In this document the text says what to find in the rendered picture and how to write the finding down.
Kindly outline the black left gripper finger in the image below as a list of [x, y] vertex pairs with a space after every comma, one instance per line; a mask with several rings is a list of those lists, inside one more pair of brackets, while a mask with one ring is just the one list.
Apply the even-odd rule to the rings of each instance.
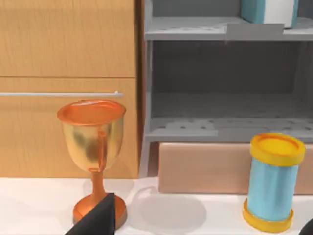
[[114, 235], [114, 196], [114, 193], [109, 193], [64, 235]]

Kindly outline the gold and orange trophy cup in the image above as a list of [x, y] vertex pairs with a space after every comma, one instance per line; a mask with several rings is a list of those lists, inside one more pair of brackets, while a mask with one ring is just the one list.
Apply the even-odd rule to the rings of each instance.
[[125, 113], [124, 105], [99, 99], [73, 102], [57, 112], [72, 160], [80, 169], [90, 173], [92, 181], [92, 193], [74, 206], [74, 223], [108, 195], [104, 189], [103, 172], [113, 165], [120, 152]]

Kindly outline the wooden drawer front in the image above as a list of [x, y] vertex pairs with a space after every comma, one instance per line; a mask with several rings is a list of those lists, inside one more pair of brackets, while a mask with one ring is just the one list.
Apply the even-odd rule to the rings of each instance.
[[[1, 77], [0, 92], [111, 93], [127, 111], [122, 149], [106, 178], [138, 172], [136, 80], [133, 78]], [[76, 97], [0, 97], [0, 177], [84, 178], [72, 161], [57, 111]]]

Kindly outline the salmon-coloured shallow box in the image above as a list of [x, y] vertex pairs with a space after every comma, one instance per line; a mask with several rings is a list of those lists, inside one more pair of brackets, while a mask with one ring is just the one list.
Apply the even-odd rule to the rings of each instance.
[[251, 155], [248, 143], [162, 143], [159, 191], [246, 194]]

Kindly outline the blue and yellow can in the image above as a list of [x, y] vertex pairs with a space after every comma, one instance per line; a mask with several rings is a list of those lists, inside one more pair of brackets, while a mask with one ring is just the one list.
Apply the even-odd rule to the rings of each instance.
[[302, 141], [284, 134], [262, 133], [251, 139], [250, 179], [243, 203], [243, 218], [250, 226], [267, 233], [291, 226], [294, 189], [305, 151]]

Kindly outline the wooden cupboard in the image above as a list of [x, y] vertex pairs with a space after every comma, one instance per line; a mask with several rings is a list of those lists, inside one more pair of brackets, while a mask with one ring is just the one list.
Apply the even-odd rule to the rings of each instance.
[[135, 4], [0, 0], [0, 78], [133, 78], [137, 85]]

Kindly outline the grey open shelf cabinet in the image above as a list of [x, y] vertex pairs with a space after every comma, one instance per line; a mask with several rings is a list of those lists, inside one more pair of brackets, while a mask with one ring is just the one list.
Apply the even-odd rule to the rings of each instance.
[[313, 143], [313, 0], [294, 28], [253, 24], [253, 0], [145, 0], [145, 121], [153, 142], [249, 142], [284, 133]]

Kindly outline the black rounded object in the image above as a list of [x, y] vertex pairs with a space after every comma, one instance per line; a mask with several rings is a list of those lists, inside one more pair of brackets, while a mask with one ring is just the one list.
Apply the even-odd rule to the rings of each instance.
[[299, 235], [313, 235], [313, 218], [305, 224]]

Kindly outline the teal and white box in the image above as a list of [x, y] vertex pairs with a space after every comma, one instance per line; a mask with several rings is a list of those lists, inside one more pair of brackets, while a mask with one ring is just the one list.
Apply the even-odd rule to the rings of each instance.
[[299, 0], [241, 0], [241, 17], [254, 24], [283, 24], [293, 28]]

